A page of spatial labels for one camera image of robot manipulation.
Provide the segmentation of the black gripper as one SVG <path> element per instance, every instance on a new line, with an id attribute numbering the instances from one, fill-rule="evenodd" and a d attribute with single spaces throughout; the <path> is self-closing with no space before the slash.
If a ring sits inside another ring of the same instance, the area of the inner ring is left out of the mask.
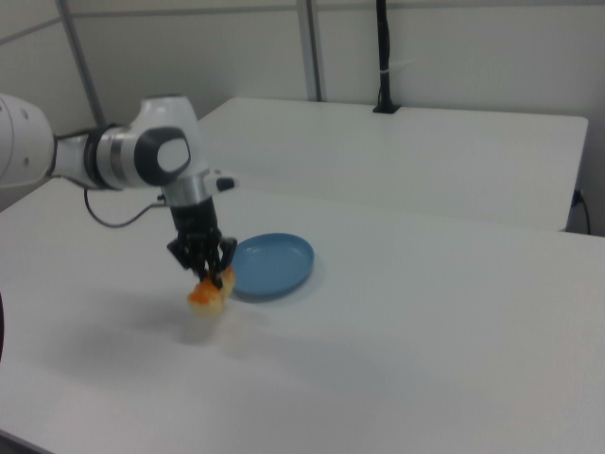
<path id="1" fill-rule="evenodd" d="M 170 212 L 178 235 L 167 249 L 186 270 L 193 270 L 200 282 L 208 274 L 216 288 L 223 288 L 222 275 L 232 263 L 237 240 L 219 230 L 213 199 L 171 207 Z"/>

